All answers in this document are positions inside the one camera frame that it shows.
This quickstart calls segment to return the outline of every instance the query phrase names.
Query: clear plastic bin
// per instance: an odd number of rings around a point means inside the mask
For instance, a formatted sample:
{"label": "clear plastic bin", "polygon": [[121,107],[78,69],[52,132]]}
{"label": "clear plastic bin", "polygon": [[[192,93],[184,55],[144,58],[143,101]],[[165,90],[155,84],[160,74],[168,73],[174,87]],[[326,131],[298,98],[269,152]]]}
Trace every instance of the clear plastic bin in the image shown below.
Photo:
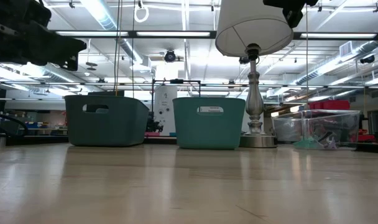
{"label": "clear plastic bin", "polygon": [[297,149],[356,149],[359,111],[309,110],[272,118],[277,140]]}

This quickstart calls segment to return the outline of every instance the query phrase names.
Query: silver lamp base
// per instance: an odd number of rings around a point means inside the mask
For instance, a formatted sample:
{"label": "silver lamp base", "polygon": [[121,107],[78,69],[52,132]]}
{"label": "silver lamp base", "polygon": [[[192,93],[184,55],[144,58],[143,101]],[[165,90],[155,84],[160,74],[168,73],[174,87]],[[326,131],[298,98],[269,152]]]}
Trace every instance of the silver lamp base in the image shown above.
{"label": "silver lamp base", "polygon": [[275,148],[275,136],[265,134],[245,134],[240,137],[239,147]]}

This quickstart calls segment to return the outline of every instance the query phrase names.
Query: security camera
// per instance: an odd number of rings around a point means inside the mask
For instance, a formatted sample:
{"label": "security camera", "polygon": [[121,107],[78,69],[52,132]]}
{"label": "security camera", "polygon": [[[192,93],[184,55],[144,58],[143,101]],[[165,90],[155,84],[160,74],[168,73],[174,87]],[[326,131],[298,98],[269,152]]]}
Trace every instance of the security camera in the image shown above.
{"label": "security camera", "polygon": [[240,63],[241,65],[246,65],[246,64],[248,64],[249,62],[250,62],[250,59],[247,58],[247,57],[240,57],[240,58],[239,58],[239,63]]}
{"label": "security camera", "polygon": [[164,55],[165,62],[174,62],[177,56],[175,55],[173,50],[168,50],[167,53]]}
{"label": "security camera", "polygon": [[360,59],[360,62],[361,63],[373,63],[375,59],[376,58],[374,57],[374,55],[371,55],[370,57]]}

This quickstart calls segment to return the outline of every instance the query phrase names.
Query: air vent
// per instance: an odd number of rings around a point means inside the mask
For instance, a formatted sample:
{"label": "air vent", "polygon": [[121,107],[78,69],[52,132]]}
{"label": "air vent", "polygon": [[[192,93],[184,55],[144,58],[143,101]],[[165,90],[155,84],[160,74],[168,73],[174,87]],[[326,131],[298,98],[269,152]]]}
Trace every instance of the air vent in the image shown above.
{"label": "air vent", "polygon": [[349,97],[349,102],[350,102],[350,103],[354,103],[354,102],[356,102],[356,96],[351,96],[351,97]]}
{"label": "air vent", "polygon": [[378,91],[371,92],[371,98],[378,98]]}
{"label": "air vent", "polygon": [[339,56],[341,56],[341,58],[345,58],[349,55],[352,55],[352,41],[346,42],[339,47]]}

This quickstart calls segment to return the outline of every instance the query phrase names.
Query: lampshade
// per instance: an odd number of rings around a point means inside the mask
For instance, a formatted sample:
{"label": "lampshade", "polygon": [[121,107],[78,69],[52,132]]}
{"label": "lampshade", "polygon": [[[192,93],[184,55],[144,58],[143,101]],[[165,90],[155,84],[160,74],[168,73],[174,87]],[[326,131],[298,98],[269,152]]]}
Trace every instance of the lampshade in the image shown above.
{"label": "lampshade", "polygon": [[216,48],[225,56],[246,57],[246,47],[257,44],[259,55],[283,49],[293,39],[281,8],[265,6],[262,0],[223,0]]}

